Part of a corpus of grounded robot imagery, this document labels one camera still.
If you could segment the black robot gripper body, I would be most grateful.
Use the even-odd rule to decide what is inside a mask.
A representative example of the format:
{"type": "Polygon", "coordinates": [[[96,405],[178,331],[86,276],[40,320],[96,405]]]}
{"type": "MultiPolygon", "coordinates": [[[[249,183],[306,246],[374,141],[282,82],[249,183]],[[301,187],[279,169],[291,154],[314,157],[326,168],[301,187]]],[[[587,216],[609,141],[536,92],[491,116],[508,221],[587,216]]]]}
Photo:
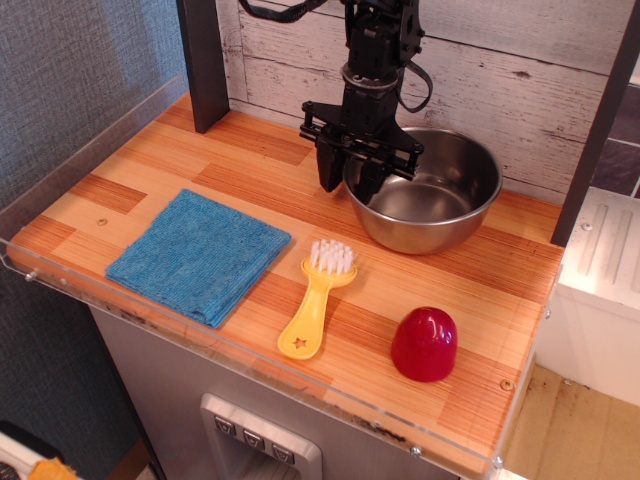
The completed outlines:
{"type": "Polygon", "coordinates": [[[348,84],[339,105],[303,103],[300,135],[315,146],[324,137],[340,145],[346,159],[386,162],[391,165],[391,174],[411,179],[424,147],[396,122],[398,103],[394,87],[375,92],[348,84]]]}

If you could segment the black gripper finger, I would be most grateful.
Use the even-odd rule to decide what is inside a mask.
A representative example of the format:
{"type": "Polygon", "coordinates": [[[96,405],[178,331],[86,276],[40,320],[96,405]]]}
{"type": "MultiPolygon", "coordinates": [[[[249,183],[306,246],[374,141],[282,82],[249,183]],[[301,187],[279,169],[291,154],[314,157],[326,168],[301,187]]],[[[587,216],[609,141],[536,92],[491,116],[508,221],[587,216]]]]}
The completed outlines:
{"type": "Polygon", "coordinates": [[[386,178],[392,173],[391,165],[373,160],[359,161],[360,170],[355,184],[355,196],[364,205],[368,205],[377,194],[386,178]]]}
{"type": "Polygon", "coordinates": [[[316,141],[319,182],[326,192],[334,191],[343,181],[346,154],[340,145],[324,137],[316,141]]]}

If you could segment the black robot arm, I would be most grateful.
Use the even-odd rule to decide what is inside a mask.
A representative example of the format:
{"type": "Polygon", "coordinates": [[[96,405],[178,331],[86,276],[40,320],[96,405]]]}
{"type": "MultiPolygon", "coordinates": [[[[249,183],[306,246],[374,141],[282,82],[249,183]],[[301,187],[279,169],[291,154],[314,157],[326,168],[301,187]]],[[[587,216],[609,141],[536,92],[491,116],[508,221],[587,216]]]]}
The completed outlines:
{"type": "Polygon", "coordinates": [[[411,180],[423,145],[396,121],[406,70],[433,87],[412,58],[425,32],[417,1],[346,1],[348,60],[339,105],[307,101],[300,134],[315,142],[321,186],[333,191],[349,160],[361,163],[356,198],[367,204],[391,175],[411,180]]]}

